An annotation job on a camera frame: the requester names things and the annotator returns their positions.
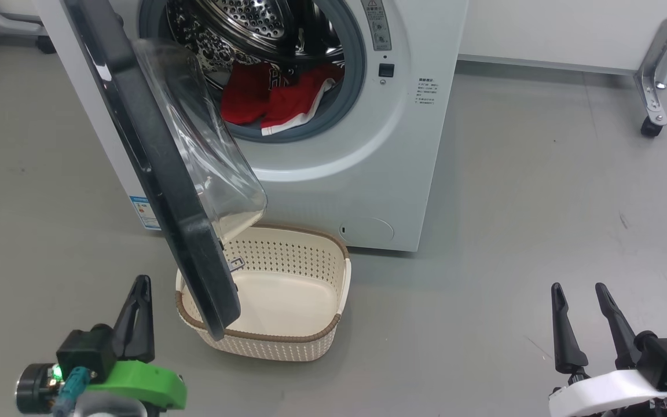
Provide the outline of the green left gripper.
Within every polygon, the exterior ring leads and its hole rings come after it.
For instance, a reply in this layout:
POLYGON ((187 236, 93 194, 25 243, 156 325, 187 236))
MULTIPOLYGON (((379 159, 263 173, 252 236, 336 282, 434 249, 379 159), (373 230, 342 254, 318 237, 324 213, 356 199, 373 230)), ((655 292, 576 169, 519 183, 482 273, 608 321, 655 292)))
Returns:
POLYGON ((155 359, 152 301, 151 278, 138 275, 113 327, 113 350, 119 361, 104 382, 90 383, 86 392, 183 410, 188 398, 185 382, 176 372, 150 364, 155 359))

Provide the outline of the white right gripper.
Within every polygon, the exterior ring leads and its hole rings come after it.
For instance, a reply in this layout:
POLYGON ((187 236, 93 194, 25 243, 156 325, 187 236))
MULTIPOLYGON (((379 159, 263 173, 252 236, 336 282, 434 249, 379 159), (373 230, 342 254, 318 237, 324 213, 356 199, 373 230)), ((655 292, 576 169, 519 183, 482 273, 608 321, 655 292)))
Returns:
MULTIPOLYGON (((615 367, 604 375, 588 378, 559 388, 549 396, 551 417, 585 417, 603 414, 653 399, 667 398, 667 390, 659 391, 635 369, 641 352, 635 345, 632 327, 604 283, 595 284, 600 310, 608 320, 613 338, 615 367)), ((580 374, 588 366, 588 358, 580 349, 567 312, 566 295, 560 283, 551 286, 554 369, 561 374, 580 374)))

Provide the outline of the round black glass washer door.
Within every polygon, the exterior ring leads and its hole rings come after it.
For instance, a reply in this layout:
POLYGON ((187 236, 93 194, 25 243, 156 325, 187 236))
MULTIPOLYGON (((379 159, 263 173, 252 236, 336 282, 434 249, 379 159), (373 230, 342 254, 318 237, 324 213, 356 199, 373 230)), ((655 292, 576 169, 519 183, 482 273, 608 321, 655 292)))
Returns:
POLYGON ((223 250, 267 196, 215 106, 196 56, 129 40, 108 0, 64 0, 101 100, 212 339, 241 315, 223 250))

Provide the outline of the cream perforated laundry basket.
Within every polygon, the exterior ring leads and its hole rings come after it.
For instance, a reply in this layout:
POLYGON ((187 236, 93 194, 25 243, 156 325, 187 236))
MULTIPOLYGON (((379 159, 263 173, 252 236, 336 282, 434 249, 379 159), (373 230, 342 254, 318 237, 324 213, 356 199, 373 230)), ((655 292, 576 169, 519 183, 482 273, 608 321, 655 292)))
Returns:
POLYGON ((175 307, 214 349, 268 361, 308 362, 330 349, 349 296, 351 264, 333 235, 282 225, 254 225, 224 249, 241 314, 222 339, 207 332, 181 273, 175 307))

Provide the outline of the white front-load washing machine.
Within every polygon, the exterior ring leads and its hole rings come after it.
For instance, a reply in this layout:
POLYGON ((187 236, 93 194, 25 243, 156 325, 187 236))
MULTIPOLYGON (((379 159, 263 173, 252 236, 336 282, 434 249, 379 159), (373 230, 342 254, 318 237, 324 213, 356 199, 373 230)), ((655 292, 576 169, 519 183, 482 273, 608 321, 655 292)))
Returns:
MULTIPOLYGON (((124 195, 145 197, 65 0, 32 1, 124 195)), ((417 250, 469 0, 108 2, 129 40, 190 50, 220 114, 234 64, 269 63, 290 82, 320 64, 344 68, 303 126, 263 136, 263 117, 222 118, 266 193, 259 222, 417 250)))

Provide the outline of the blue white energy label sticker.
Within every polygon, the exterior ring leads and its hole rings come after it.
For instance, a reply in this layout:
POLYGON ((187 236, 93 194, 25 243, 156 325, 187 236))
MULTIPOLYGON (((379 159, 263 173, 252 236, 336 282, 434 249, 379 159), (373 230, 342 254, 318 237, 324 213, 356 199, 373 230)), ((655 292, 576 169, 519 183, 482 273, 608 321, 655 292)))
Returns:
POLYGON ((154 213, 151 204, 146 197, 137 197, 130 196, 130 201, 137 211, 138 219, 141 221, 141 225, 150 231, 160 231, 162 230, 156 214, 154 213))

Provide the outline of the white partition panel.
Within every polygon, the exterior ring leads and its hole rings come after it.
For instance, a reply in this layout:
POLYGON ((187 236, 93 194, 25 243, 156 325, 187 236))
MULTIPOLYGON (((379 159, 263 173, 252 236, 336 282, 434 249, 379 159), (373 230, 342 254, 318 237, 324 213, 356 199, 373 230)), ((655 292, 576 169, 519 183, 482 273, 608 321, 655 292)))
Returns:
POLYGON ((458 58, 627 75, 667 19, 667 0, 470 0, 458 58))

